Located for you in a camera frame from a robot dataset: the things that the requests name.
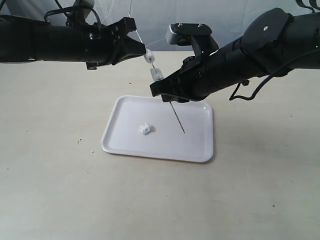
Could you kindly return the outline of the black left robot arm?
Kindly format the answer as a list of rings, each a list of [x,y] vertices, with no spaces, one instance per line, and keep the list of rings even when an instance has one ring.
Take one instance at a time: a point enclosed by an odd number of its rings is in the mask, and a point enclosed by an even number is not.
[[[88,70],[114,66],[146,53],[143,43],[128,36],[136,29],[134,19],[129,17],[111,25],[80,21],[62,26],[20,16],[1,15],[0,61],[79,62],[85,63]]]

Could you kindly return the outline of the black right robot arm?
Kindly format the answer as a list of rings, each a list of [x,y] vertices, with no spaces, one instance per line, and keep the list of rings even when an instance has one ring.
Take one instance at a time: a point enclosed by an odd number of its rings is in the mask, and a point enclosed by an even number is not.
[[[295,69],[320,67],[320,15],[293,16],[271,9],[229,44],[219,47],[212,30],[203,23],[169,26],[167,42],[191,46],[194,54],[180,69],[150,85],[164,102],[198,102],[230,86],[247,85],[251,78],[286,76]]]

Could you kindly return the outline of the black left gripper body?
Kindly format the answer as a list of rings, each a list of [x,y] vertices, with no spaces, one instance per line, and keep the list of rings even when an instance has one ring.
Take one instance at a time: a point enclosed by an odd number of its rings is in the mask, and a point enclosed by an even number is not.
[[[111,25],[97,22],[90,25],[83,21],[82,28],[87,33],[87,39],[84,41],[84,61],[87,70],[111,65],[111,60],[118,53],[125,52],[125,36],[137,29],[135,20],[130,17],[123,17]]]

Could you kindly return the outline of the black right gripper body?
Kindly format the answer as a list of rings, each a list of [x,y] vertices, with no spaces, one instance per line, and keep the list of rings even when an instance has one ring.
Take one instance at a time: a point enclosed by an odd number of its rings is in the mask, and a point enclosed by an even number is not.
[[[219,49],[201,60],[186,59],[178,71],[183,95],[198,102],[240,82],[240,50]]]

